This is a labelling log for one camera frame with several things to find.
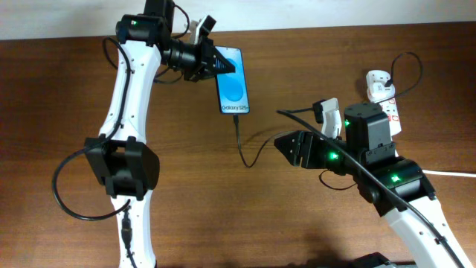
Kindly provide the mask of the blue Samsung Galaxy smartphone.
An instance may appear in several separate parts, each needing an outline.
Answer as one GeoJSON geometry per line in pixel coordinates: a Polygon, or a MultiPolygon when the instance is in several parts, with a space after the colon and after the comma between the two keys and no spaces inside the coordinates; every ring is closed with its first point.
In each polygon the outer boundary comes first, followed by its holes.
{"type": "Polygon", "coordinates": [[[217,47],[235,67],[235,72],[216,76],[219,111],[222,114],[248,114],[250,105],[245,79],[245,66],[239,48],[217,47]]]}

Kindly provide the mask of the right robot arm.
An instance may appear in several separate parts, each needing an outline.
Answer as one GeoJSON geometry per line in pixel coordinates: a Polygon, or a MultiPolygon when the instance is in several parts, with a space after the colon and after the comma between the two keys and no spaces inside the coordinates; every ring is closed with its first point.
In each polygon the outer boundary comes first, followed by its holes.
{"type": "Polygon", "coordinates": [[[448,226],[436,191],[422,168],[396,155],[387,115],[376,103],[344,110],[345,138],[329,138],[293,113],[304,126],[275,140],[295,167],[351,175],[360,195],[401,238],[418,267],[471,267],[472,262],[448,226]]]}

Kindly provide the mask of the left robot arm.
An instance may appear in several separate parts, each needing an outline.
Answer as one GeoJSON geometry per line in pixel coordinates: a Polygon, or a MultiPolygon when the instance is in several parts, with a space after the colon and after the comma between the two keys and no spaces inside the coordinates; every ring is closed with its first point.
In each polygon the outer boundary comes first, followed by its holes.
{"type": "Polygon", "coordinates": [[[87,138],[86,158],[114,206],[120,242],[120,267],[156,267],[150,204],[158,184],[160,161],[147,146],[146,124],[156,72],[165,65],[190,82],[235,70],[214,46],[211,16],[190,23],[183,42],[172,36],[173,1],[147,1],[143,13],[125,15],[116,24],[119,60],[108,115],[98,137],[87,138]]]}

